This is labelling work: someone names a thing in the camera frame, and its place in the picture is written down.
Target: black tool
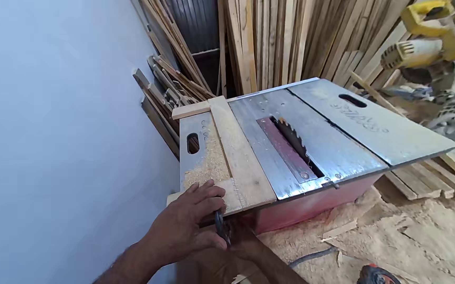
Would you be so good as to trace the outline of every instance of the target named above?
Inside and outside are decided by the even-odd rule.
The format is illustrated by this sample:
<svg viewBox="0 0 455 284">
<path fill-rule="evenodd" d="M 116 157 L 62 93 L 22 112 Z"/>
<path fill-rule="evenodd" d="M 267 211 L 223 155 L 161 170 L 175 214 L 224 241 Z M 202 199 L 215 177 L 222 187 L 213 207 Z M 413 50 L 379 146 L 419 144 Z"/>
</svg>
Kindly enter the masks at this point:
<svg viewBox="0 0 455 284">
<path fill-rule="evenodd" d="M 217 229 L 217 235 L 222 237 L 227 244 L 227 247 L 231 246 L 231 227 L 228 222 L 224 222 L 223 214 L 220 210 L 215 212 L 215 228 Z"/>
</svg>

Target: black cable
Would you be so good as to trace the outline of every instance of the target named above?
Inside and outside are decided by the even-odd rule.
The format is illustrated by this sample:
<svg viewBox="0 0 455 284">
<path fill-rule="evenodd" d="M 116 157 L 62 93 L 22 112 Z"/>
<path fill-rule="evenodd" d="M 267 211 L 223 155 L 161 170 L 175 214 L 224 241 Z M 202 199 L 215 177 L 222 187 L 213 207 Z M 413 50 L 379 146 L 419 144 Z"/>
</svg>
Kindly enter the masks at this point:
<svg viewBox="0 0 455 284">
<path fill-rule="evenodd" d="M 328 248 L 328 249 L 326 249 L 324 251 L 311 253 L 311 254 L 302 256 L 302 257 L 296 259 L 295 261 L 289 263 L 288 265 L 289 265 L 290 268 L 293 268 L 296 265 L 300 264 L 301 262 L 305 262 L 307 260 L 318 258 L 318 257 L 324 256 L 324 255 L 332 254 L 333 252 L 337 252 L 337 251 L 338 251 L 337 247 L 330 247 L 330 248 Z"/>
</svg>

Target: hand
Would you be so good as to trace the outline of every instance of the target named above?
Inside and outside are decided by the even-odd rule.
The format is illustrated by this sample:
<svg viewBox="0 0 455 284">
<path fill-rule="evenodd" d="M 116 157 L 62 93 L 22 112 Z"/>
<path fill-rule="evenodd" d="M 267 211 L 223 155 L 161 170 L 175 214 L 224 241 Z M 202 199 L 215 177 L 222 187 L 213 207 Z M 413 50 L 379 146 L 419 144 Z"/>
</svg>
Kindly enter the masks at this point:
<svg viewBox="0 0 455 284">
<path fill-rule="evenodd" d="M 241 220 L 232 226 L 230 251 L 240 258 L 255 261 L 266 249 L 266 246 L 256 237 L 254 232 Z"/>
<path fill-rule="evenodd" d="M 223 188 L 213 185 L 213 179 L 202 186 L 193 184 L 157 216 L 139 242 L 145 247 L 142 251 L 152 252 L 153 258 L 165 266 L 205 248 L 225 250 L 227 244 L 222 237 L 214 231 L 199 230 L 203 217 L 225 210 L 224 194 Z"/>
</svg>

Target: red tool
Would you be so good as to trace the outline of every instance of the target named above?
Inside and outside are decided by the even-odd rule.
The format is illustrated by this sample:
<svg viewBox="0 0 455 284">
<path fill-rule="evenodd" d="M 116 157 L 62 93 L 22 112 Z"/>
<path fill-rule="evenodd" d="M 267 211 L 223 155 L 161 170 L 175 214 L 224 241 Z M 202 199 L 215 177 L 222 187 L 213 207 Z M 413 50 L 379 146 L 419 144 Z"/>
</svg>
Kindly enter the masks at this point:
<svg viewBox="0 0 455 284">
<path fill-rule="evenodd" d="M 372 263 L 362 267 L 357 284 L 401 284 L 401 282 L 387 270 Z"/>
</svg>

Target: scrap wood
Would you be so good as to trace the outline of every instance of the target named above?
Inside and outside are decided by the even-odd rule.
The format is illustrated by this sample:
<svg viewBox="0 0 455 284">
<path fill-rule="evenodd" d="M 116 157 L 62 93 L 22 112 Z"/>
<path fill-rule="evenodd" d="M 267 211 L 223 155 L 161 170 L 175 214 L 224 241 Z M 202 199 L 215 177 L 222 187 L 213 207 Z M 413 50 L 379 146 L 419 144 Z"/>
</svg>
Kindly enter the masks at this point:
<svg viewBox="0 0 455 284">
<path fill-rule="evenodd" d="M 355 229 L 355 228 L 357 228 L 357 218 L 354 221 L 352 221 L 352 222 L 348 222 L 347 224 L 339 226 L 336 229 L 332 229 L 330 231 L 327 231 L 327 232 L 323 233 L 322 237 L 324 239 L 329 238 L 329 237 L 333 238 L 335 236 L 338 236 L 339 234 L 342 234 L 342 233 L 344 233 L 346 231 L 350 231 L 350 230 Z"/>
</svg>

